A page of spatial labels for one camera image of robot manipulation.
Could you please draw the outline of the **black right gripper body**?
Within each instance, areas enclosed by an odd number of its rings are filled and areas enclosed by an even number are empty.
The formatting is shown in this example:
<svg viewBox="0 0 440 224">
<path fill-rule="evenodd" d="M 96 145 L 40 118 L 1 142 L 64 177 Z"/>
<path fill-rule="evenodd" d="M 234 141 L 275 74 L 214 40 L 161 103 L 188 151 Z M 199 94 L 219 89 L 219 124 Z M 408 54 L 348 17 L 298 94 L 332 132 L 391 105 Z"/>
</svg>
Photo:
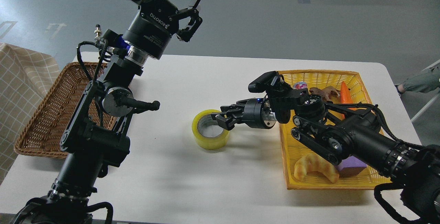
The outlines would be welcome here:
<svg viewBox="0 0 440 224">
<path fill-rule="evenodd" d="M 264 130 L 271 129 L 276 120 L 270 118 L 270 108 L 264 99 L 248 99 L 245 102 L 241 121 L 248 127 Z"/>
</svg>

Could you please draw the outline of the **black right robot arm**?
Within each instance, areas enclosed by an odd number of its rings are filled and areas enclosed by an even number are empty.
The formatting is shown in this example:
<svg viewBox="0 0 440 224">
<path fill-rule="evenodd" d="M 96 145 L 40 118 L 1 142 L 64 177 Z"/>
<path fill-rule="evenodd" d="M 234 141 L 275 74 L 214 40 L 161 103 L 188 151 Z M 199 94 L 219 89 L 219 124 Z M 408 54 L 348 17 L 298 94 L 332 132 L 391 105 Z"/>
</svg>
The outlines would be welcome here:
<svg viewBox="0 0 440 224">
<path fill-rule="evenodd" d="M 374 197 L 401 224 L 439 223 L 439 146 L 410 144 L 388 128 L 377 105 L 334 104 L 308 89 L 295 89 L 278 71 L 262 74 L 248 85 L 263 98 L 221 106 L 211 118 L 224 130 L 235 124 L 270 129 L 272 121 L 294 123 L 291 135 L 337 166 L 354 156 L 390 183 L 377 185 Z"/>
</svg>

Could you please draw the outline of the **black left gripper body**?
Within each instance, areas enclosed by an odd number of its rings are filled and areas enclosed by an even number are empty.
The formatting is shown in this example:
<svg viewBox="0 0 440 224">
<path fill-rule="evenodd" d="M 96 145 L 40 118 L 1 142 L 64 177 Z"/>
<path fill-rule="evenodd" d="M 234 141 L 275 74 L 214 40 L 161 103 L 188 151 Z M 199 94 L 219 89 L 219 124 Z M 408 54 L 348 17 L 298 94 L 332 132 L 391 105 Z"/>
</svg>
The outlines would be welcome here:
<svg viewBox="0 0 440 224">
<path fill-rule="evenodd" d="M 155 4 L 153 0 L 143 0 L 123 39 L 143 50 L 149 56 L 160 59 L 171 37 L 179 28 L 179 22 L 170 18 L 177 7 L 169 0 Z"/>
</svg>

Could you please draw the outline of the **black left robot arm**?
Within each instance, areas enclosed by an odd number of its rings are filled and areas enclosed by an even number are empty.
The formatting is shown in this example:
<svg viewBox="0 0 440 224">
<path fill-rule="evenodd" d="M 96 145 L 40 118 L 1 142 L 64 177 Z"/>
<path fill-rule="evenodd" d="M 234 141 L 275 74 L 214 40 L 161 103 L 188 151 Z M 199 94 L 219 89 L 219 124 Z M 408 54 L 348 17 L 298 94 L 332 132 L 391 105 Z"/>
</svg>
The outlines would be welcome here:
<svg viewBox="0 0 440 224">
<path fill-rule="evenodd" d="M 95 181 L 129 154 L 132 116 L 160 108 L 158 101 L 134 99 L 129 85 L 148 58 L 161 58 L 173 35 L 189 42 L 202 24 L 201 0 L 192 0 L 185 9 L 169 0 L 130 1 L 138 11 L 123 34 L 102 33 L 96 25 L 94 42 L 78 44 L 77 61 L 89 82 L 60 139 L 67 158 L 47 195 L 30 199 L 12 224 L 91 224 L 92 213 L 100 209 L 107 210 L 105 223 L 112 223 L 112 204 L 88 205 L 97 191 Z"/>
</svg>

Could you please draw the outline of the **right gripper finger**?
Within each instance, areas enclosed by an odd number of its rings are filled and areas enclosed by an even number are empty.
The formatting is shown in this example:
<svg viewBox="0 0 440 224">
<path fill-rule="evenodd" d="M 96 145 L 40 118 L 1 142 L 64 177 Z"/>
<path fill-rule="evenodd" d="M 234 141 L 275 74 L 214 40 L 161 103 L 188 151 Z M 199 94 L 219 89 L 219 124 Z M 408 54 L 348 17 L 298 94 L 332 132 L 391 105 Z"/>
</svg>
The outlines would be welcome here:
<svg viewBox="0 0 440 224">
<path fill-rule="evenodd" d="M 225 112 L 211 113 L 211 118 L 217 123 L 217 125 L 224 130 L 233 130 L 236 124 L 243 123 L 243 110 L 228 110 Z"/>
<path fill-rule="evenodd" d="M 232 112 L 236 112 L 236 113 L 243 113 L 247 102 L 248 101 L 237 101 L 236 103 L 231 104 L 231 105 L 222 105 L 220 107 L 220 110 L 221 110 L 221 112 L 232 111 Z"/>
</svg>

